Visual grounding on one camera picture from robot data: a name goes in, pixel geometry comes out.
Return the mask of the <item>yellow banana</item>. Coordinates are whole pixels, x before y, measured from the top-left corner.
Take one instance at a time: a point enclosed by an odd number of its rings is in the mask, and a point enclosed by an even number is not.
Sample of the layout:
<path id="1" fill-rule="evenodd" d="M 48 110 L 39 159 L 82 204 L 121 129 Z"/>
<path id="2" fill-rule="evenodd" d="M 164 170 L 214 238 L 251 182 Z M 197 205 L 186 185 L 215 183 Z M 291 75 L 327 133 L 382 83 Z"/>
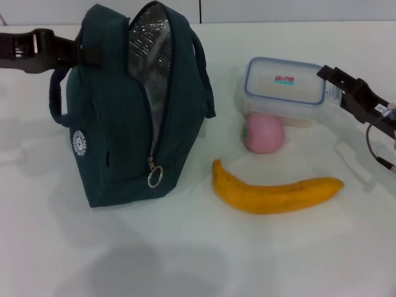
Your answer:
<path id="1" fill-rule="evenodd" d="M 337 178 L 324 177 L 279 186 L 247 184 L 226 169 L 220 159 L 213 161 L 213 188 L 228 205 L 247 213 L 270 215 L 294 212 L 326 202 L 344 187 Z"/>

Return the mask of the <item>clear food container blue lid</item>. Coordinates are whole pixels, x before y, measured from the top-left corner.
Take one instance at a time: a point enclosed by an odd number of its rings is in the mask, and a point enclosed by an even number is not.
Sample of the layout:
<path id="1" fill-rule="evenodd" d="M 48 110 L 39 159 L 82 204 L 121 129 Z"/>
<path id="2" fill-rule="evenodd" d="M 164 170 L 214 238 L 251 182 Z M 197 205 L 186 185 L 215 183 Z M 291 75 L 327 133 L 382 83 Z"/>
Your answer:
<path id="1" fill-rule="evenodd" d="M 244 73 L 241 110 L 277 116 L 285 125 L 308 127 L 319 121 L 342 91 L 321 79 L 317 64 L 255 57 Z"/>

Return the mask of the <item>pink toy apple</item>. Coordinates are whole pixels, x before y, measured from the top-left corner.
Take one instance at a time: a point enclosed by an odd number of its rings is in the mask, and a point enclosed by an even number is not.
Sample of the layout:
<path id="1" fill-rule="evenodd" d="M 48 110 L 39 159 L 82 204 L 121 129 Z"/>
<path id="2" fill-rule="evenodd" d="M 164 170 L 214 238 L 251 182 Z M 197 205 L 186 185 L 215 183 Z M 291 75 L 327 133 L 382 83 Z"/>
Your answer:
<path id="1" fill-rule="evenodd" d="M 270 154 L 283 145 L 285 130 L 278 117 L 253 113 L 245 120 L 242 140 L 248 150 L 257 154 Z"/>

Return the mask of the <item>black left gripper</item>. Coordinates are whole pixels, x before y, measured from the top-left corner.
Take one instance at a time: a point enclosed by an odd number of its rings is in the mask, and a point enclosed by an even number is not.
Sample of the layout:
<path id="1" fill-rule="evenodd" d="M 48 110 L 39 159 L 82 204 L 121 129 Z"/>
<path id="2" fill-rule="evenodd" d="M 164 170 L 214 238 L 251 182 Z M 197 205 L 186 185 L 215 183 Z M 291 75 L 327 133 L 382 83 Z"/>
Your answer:
<path id="1" fill-rule="evenodd" d="M 58 63 L 69 67 L 101 66 L 101 49 L 84 48 L 81 33 L 75 40 L 55 37 L 52 30 L 41 28 L 28 33 L 0 33 L 0 69 L 39 74 L 56 69 Z"/>

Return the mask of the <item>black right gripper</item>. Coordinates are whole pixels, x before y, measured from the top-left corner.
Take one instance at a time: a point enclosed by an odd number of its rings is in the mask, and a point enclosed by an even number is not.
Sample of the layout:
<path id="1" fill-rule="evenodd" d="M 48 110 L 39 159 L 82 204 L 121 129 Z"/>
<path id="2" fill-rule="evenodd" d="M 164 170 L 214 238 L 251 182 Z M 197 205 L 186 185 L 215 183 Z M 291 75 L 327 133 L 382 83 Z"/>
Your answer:
<path id="1" fill-rule="evenodd" d="M 380 119 L 382 111 L 378 105 L 386 107 L 388 102 L 377 96 L 362 79 L 355 79 L 341 69 L 324 65 L 317 76 L 343 91 L 340 107 L 352 114 L 360 123 L 369 123 L 389 137 L 396 139 L 396 120 Z"/>

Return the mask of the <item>dark teal insulated lunch bag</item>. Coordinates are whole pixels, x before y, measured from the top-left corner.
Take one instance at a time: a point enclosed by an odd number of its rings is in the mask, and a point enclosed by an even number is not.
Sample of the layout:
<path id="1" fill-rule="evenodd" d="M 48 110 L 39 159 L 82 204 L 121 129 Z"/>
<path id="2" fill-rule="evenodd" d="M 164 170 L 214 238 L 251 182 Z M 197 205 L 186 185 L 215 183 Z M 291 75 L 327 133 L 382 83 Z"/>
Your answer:
<path id="1" fill-rule="evenodd" d="M 89 205 L 167 195 L 202 123 L 215 116 L 198 36 L 158 1 L 133 19 L 97 4 L 80 33 L 84 48 L 101 49 L 101 66 L 54 71 L 49 106 L 69 129 Z"/>

